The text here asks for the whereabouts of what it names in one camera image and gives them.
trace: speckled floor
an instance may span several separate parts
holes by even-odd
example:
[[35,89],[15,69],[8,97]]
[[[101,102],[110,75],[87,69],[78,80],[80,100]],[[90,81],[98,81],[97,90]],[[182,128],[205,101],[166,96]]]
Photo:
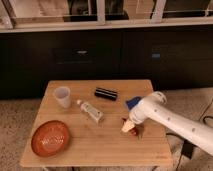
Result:
[[[164,91],[167,107],[193,120],[198,120],[213,98],[213,88]],[[40,168],[22,168],[19,159],[22,155],[26,137],[29,135],[41,99],[1,100],[0,101],[0,170],[1,171],[41,171]],[[213,105],[205,115],[213,116]],[[180,157],[182,140],[168,136],[174,158],[173,167],[107,167],[80,168],[81,171],[175,171]],[[179,171],[211,171],[213,157],[195,148],[191,160],[182,157]]]

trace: orange object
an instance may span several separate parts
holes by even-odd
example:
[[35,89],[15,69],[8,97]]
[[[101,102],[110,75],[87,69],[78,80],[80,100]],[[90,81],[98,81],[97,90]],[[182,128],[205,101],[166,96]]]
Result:
[[49,157],[65,149],[70,140],[68,127],[61,121],[42,124],[34,133],[31,147],[40,157]]
[[138,136],[138,134],[139,134],[139,132],[138,132],[138,130],[137,130],[137,128],[136,127],[134,127],[134,128],[132,128],[132,129],[130,129],[128,132],[130,132],[132,135],[134,135],[134,136]]

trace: white cup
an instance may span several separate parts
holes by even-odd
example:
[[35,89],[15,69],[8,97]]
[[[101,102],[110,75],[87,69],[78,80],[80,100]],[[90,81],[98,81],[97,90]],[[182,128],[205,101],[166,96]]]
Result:
[[56,88],[53,91],[53,96],[62,107],[70,107],[70,89],[68,87],[61,86]]

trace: tiled floor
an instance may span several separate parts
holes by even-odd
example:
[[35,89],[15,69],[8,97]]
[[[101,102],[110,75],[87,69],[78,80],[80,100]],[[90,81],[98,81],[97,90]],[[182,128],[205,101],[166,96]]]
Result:
[[[198,120],[213,98],[213,88],[194,90],[164,91],[167,96],[167,107],[193,120]],[[19,166],[26,138],[32,127],[41,100],[2,100],[0,101],[0,170],[2,171],[40,171],[40,168],[22,168]],[[213,116],[213,105],[205,115]],[[168,136],[174,158],[174,166],[163,167],[108,167],[108,168],[80,168],[82,171],[174,171],[180,156],[182,141]],[[191,160],[182,157],[180,171],[211,171],[213,157],[199,148],[195,148]]]

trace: wooden table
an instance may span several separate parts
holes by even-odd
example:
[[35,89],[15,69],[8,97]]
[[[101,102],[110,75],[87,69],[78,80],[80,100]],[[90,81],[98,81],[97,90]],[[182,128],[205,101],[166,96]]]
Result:
[[[59,86],[71,89],[71,107],[63,109],[53,98]],[[94,96],[96,87],[118,92],[116,101]],[[121,132],[122,118],[128,117],[125,101],[135,96],[146,96],[153,91],[149,80],[110,81],[51,81],[48,84],[38,115],[21,158],[23,167],[62,166],[168,166],[172,165],[170,148],[164,126],[147,119],[139,126],[138,137]],[[77,99],[86,100],[105,114],[96,124],[82,114]],[[49,158],[36,156],[31,149],[34,131],[49,120],[60,120],[70,130],[69,147]]]

